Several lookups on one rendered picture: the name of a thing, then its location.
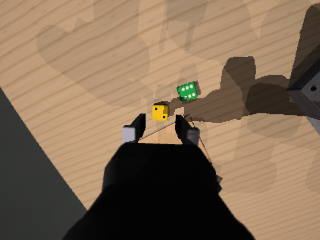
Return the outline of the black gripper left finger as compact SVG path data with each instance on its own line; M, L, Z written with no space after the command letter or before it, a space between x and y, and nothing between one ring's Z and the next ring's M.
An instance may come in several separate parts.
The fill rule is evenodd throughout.
M122 140L124 143L138 143L146 129L146 114L140 113L130 124L122 127Z

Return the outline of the green die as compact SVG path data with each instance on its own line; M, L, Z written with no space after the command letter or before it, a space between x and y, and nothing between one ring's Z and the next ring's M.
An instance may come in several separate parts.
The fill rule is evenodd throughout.
M182 86L177 87L176 89L180 101L186 102L188 100L198 97L194 82L184 84Z

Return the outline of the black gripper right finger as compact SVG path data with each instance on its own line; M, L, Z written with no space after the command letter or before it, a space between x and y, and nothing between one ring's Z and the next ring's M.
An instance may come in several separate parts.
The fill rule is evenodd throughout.
M197 127L192 127L182 115L176 115L175 131L182 144L198 146L200 130Z

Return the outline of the yellow die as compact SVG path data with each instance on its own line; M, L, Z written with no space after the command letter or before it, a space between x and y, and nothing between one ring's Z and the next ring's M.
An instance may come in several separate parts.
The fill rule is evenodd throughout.
M153 104L153 120L168 120L168 105L167 104Z

